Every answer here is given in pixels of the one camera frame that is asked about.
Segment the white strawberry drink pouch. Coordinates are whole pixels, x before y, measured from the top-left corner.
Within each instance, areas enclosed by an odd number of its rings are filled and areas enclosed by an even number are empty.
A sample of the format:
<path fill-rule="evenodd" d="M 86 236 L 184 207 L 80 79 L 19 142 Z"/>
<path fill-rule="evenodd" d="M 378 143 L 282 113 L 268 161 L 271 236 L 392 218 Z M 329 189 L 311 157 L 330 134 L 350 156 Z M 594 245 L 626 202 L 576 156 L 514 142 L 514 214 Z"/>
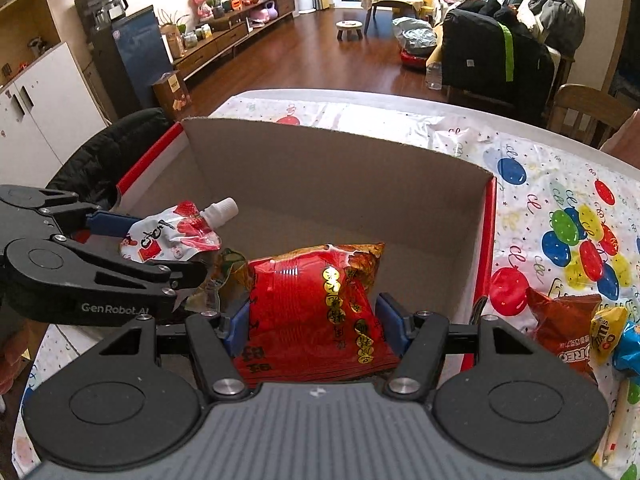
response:
<path fill-rule="evenodd" d="M 188 261 L 201 252 L 218 252 L 222 243 L 216 229 L 239 213 L 235 200 L 227 197 L 203 210 L 186 200 L 130 226 L 119 245 L 127 260 Z"/>

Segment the red chip bag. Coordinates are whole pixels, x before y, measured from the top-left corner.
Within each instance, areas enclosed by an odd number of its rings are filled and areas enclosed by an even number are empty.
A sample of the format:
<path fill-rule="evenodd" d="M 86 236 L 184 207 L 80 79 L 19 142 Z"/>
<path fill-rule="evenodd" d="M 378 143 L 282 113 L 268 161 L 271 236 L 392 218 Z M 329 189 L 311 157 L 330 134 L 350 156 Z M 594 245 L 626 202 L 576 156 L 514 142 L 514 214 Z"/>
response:
<path fill-rule="evenodd" d="M 233 363 L 249 386 L 341 382 L 398 364 L 369 300 L 384 249 L 325 244 L 248 263 L 247 340 Z"/>

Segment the black jacket on chair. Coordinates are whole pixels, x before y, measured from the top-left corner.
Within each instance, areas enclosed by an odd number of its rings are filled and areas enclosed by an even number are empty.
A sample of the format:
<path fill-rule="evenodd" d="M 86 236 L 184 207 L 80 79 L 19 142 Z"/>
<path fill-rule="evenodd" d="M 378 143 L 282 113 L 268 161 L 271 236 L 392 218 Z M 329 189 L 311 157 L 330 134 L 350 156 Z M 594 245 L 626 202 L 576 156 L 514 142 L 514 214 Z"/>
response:
<path fill-rule="evenodd" d="M 112 209 L 119 181 L 174 123 L 161 108 L 139 110 L 113 122 L 82 144 L 47 188 L 74 192 L 82 202 Z"/>

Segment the orange jelly cup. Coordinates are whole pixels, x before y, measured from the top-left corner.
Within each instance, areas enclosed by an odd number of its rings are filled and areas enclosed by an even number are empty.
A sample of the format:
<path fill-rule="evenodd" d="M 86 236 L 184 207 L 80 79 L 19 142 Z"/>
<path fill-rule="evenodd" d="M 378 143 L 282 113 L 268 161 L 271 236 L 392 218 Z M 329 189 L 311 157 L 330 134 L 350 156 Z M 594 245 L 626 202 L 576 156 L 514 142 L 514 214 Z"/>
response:
<path fill-rule="evenodd" d="M 224 248 L 219 252 L 202 252 L 195 260 L 205 264 L 207 275 L 204 282 L 186 298 L 184 308 L 191 313 L 224 312 L 226 296 L 231 294 L 234 283 L 240 282 L 244 286 L 245 256 Z"/>

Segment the red cardboard box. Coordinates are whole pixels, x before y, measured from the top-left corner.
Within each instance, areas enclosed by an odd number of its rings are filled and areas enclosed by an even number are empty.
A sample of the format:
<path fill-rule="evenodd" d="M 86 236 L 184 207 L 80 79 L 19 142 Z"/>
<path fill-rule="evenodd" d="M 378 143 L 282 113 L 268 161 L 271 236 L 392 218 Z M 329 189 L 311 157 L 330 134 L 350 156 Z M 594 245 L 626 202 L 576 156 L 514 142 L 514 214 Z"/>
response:
<path fill-rule="evenodd" d="M 220 236 L 252 260 L 381 243 L 373 289 L 410 312 L 464 323 L 487 289 L 494 176 L 400 136 L 192 118 L 138 160 L 119 194 L 118 210 L 141 218 L 231 197 L 240 211 Z"/>

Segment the white storage cabinet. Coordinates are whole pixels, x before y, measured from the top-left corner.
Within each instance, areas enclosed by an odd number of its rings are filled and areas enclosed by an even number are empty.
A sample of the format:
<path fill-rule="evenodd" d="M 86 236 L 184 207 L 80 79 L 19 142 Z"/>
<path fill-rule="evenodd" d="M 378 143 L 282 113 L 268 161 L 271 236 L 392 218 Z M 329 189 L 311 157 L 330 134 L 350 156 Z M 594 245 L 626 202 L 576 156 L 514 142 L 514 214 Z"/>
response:
<path fill-rule="evenodd" d="M 1 89 L 1 182 L 43 188 L 104 127 L 70 48 L 59 44 Z"/>

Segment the brown cookie snack bag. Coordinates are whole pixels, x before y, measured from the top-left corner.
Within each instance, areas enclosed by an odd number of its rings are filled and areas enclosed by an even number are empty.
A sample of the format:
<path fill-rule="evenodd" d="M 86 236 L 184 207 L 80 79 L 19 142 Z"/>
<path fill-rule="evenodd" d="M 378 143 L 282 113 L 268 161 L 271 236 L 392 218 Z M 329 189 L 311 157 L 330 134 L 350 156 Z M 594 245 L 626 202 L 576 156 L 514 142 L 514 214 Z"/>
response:
<path fill-rule="evenodd" d="M 598 294 L 548 297 L 526 290 L 529 310 L 536 318 L 534 338 L 564 364 L 582 376 L 593 378 L 590 365 L 590 326 L 600 306 Z"/>

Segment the cardboard box on floor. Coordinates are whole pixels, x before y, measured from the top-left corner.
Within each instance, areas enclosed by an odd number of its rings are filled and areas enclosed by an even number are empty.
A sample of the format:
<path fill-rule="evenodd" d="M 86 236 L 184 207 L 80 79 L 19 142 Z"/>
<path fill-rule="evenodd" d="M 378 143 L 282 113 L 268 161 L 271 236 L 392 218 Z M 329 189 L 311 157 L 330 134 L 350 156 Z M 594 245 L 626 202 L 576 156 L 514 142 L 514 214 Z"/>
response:
<path fill-rule="evenodd" d="M 165 115 L 175 122 L 186 118 L 192 110 L 192 99 L 179 72 L 164 73 L 152 84 L 157 103 Z"/>

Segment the dark blue small fridge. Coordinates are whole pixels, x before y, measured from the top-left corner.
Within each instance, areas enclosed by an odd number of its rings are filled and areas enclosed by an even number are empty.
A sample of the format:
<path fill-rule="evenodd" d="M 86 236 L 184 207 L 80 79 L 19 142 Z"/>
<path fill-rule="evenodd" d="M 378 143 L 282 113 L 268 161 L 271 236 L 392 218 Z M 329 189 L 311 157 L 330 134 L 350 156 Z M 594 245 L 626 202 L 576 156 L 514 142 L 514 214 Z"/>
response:
<path fill-rule="evenodd" d="M 172 71 L 154 8 L 129 14 L 126 0 L 75 0 L 75 8 L 116 115 L 154 107 L 153 84 Z"/>

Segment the yellow candy bag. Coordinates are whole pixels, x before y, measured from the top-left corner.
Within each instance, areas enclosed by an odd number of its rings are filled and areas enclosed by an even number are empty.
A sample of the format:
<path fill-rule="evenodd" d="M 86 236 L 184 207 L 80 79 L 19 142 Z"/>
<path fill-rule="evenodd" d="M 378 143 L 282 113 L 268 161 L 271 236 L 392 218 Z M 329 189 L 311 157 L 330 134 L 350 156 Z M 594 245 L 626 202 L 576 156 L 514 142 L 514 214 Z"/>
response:
<path fill-rule="evenodd" d="M 591 320 L 591 356 L 597 365 L 603 365 L 620 343 L 627 324 L 628 310 L 625 307 L 609 307 L 599 310 Z"/>

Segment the balloon print plastic tablecloth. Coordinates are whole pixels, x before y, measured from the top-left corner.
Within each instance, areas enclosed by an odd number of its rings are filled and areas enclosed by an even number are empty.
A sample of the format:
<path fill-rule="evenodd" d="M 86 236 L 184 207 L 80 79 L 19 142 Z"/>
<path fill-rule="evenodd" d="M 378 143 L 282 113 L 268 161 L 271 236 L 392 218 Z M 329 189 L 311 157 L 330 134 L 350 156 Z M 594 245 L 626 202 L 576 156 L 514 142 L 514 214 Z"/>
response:
<path fill-rule="evenodd" d="M 552 296 L 599 294 L 608 306 L 639 307 L 639 175 L 562 136 L 481 114 L 381 110 L 374 128 L 345 107 L 336 125 L 277 119 L 244 98 L 213 118 L 400 136 L 472 162 L 496 181 L 495 232 L 480 339 L 504 323 L 530 333 L 528 288 Z M 210 408 L 194 436 L 123 479 L 525 479 L 521 466 L 465 452 L 428 406 L 358 382 L 262 382 L 256 396 Z"/>

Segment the blue snack bag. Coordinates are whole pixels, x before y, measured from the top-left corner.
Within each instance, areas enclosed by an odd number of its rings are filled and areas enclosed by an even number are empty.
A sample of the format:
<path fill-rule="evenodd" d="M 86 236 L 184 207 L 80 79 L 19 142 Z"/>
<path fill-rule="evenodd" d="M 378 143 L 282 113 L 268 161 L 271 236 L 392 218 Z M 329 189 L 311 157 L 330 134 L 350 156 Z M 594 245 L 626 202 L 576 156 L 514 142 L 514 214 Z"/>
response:
<path fill-rule="evenodd" d="M 614 354 L 613 366 L 628 376 L 640 375 L 639 325 L 628 322 L 620 335 Z"/>

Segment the wooden tv cabinet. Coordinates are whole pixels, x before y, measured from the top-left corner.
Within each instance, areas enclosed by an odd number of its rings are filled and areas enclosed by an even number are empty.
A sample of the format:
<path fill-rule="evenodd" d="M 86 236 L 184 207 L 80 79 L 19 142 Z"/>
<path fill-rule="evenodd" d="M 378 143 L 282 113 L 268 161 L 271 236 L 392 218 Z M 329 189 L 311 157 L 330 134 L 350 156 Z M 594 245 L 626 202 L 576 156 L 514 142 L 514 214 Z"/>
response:
<path fill-rule="evenodd" d="M 205 66 L 235 50 L 244 42 L 261 35 L 275 24 L 292 18 L 295 0 L 258 0 L 250 6 L 212 18 L 208 24 L 212 34 L 187 48 L 183 56 L 172 62 L 174 69 L 188 80 Z"/>

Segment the wooden dining chair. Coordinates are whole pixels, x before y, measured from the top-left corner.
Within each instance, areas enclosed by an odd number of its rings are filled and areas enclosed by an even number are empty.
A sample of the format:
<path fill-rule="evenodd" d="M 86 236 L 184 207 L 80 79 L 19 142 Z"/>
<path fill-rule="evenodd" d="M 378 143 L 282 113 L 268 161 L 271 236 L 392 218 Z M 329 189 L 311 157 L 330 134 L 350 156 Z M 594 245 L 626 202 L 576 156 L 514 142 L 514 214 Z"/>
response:
<path fill-rule="evenodd" d="M 555 93 L 547 129 L 600 148 L 632 114 L 630 106 L 603 91 L 563 84 Z"/>

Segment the small white stool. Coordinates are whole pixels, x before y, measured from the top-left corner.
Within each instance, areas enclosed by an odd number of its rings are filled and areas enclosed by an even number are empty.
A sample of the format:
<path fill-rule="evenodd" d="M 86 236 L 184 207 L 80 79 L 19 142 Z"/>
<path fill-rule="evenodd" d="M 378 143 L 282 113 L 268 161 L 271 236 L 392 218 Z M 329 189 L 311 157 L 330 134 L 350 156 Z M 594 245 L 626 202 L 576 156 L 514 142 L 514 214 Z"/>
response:
<path fill-rule="evenodd" d="M 336 39 L 343 41 L 351 36 L 357 40 L 363 38 L 363 22 L 357 20 L 343 20 L 335 23 Z"/>

